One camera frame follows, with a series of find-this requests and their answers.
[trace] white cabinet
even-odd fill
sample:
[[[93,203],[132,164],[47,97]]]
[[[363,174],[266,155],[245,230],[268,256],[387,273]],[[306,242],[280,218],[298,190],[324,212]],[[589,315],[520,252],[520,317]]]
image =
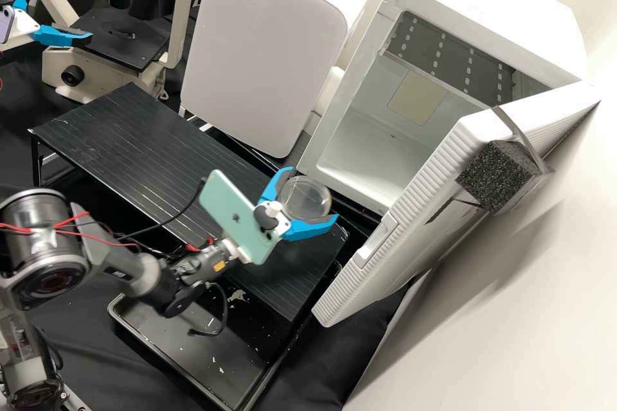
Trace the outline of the white cabinet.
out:
[[[556,0],[383,0],[298,169],[384,214],[462,116],[585,66]]]

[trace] purple smartphone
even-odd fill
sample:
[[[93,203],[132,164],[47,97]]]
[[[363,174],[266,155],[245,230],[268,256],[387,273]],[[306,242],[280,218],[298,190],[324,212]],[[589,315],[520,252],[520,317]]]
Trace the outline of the purple smartphone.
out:
[[[15,10],[11,6],[0,6],[0,44],[8,42],[8,36],[11,34],[14,19]]]

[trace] gray foam block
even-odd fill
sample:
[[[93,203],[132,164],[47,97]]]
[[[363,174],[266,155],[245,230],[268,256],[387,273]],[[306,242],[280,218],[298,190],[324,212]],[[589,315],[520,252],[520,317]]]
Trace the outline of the gray foam block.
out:
[[[540,168],[521,143],[491,141],[475,156],[456,182],[483,209],[496,213],[540,173]]]

